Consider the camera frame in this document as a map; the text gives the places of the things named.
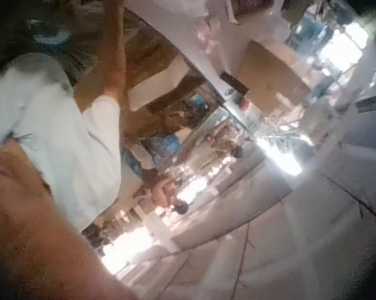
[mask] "person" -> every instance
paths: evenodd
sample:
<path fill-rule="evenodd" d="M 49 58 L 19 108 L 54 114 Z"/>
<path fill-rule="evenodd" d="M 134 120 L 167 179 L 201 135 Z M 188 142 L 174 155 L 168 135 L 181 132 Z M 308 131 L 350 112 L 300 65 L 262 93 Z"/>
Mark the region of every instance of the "person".
<path fill-rule="evenodd" d="M 189 204 L 176 197 L 175 180 L 171 176 L 159 180 L 151 189 L 153 204 L 162 208 L 173 206 L 173 211 L 184 215 L 189 210 Z"/>
<path fill-rule="evenodd" d="M 0 299 L 136 300 L 64 217 L 13 139 L 0 148 Z"/>
<path fill-rule="evenodd" d="M 237 144 L 240 132 L 229 120 L 224 120 L 215 126 L 206 136 L 212 148 L 223 153 L 229 153 L 234 158 L 243 157 L 243 148 Z"/>
<path fill-rule="evenodd" d="M 8 138 L 19 143 L 79 231 L 113 203 L 121 184 L 119 117 L 128 99 L 119 3 L 103 1 L 102 88 L 88 108 L 79 109 L 63 66 L 46 54 L 23 54 L 0 71 L 0 149 Z"/>

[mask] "skin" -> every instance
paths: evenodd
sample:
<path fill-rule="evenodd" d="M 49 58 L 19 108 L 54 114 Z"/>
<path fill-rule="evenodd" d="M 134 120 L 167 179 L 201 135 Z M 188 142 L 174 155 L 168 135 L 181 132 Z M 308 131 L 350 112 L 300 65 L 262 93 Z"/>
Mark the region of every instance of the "skin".
<path fill-rule="evenodd" d="M 171 205 L 170 197 L 167 195 L 166 187 L 170 183 L 172 183 L 174 179 L 172 177 L 168 177 L 164 180 L 159 181 L 154 188 L 152 189 L 153 193 L 153 202 L 157 206 L 161 206 L 163 208 L 167 208 Z"/>
<path fill-rule="evenodd" d="M 100 50 L 103 94 L 120 106 L 125 90 L 122 14 L 104 0 L 106 34 Z M 0 270 L 30 299 L 134 300 L 64 218 L 40 174 L 15 140 L 0 149 Z"/>

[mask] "shopper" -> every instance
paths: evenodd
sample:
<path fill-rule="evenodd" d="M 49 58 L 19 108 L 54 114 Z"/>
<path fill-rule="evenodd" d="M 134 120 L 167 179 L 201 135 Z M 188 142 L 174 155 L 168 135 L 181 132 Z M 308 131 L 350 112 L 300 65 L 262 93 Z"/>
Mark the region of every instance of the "shopper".
<path fill-rule="evenodd" d="M 0 148 L 8 137 L 21 145 L 79 231 L 113 203 L 121 184 L 119 114 L 128 100 L 119 2 L 104 1 L 103 88 L 83 112 L 66 66 L 46 54 L 24 54 L 0 71 Z"/>

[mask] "clothing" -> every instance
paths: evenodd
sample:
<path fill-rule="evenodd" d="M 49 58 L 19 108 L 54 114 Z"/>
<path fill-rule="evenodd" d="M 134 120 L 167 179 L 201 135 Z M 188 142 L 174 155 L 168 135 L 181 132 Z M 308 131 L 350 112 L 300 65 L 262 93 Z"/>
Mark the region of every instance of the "clothing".
<path fill-rule="evenodd" d="M 0 74 L 0 147 L 11 136 L 79 230 L 116 199 L 121 184 L 119 106 L 107 96 L 80 113 L 60 65 L 18 57 Z"/>

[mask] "light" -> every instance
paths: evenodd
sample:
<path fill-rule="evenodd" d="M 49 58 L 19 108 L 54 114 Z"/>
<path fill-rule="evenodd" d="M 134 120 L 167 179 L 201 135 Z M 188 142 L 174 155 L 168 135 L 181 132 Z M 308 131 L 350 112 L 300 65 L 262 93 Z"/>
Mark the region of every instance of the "light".
<path fill-rule="evenodd" d="M 299 33 L 300 31 L 302 31 L 302 25 L 299 25 L 299 26 L 296 28 L 296 33 Z"/>
<path fill-rule="evenodd" d="M 105 256 L 101 262 L 111 274 L 120 272 L 138 253 L 149 249 L 153 245 L 153 238 L 146 227 L 136 228 L 132 232 L 124 233 L 113 244 L 103 248 Z"/>
<path fill-rule="evenodd" d="M 231 156 L 227 156 L 226 158 L 223 159 L 223 164 L 228 164 L 232 162 L 232 157 Z"/>
<path fill-rule="evenodd" d="M 199 177 L 189 183 L 178 195 L 177 198 L 191 204 L 195 200 L 196 195 L 207 188 L 207 180 L 204 177 Z"/>
<path fill-rule="evenodd" d="M 292 153 L 281 153 L 277 147 L 271 147 L 271 145 L 262 138 L 257 139 L 257 144 L 266 152 L 268 157 L 275 161 L 282 171 L 292 176 L 297 176 L 302 172 L 302 168 L 293 157 Z"/>
<path fill-rule="evenodd" d="M 306 136 L 306 135 L 304 135 L 304 134 L 301 134 L 301 135 L 300 135 L 300 139 L 301 139 L 302 141 L 305 141 L 309 146 L 314 146 L 313 141 L 312 141 L 308 136 Z"/>
<path fill-rule="evenodd" d="M 346 26 L 345 30 L 360 48 L 363 49 L 365 47 L 368 40 L 368 33 L 360 27 L 358 23 L 350 23 Z"/>
<path fill-rule="evenodd" d="M 323 69 L 322 69 L 322 72 L 323 72 L 324 75 L 326 75 L 326 76 L 331 75 L 330 71 L 329 71 L 327 68 L 323 68 Z"/>
<path fill-rule="evenodd" d="M 320 51 L 320 55 L 328 59 L 339 70 L 346 71 L 351 65 L 358 62 L 362 57 L 362 52 L 346 34 L 336 30 L 331 41 Z"/>
<path fill-rule="evenodd" d="M 220 168 L 219 167 L 212 167 L 211 171 L 208 173 L 209 176 L 214 176 L 214 175 L 217 175 L 219 172 L 220 172 Z"/>

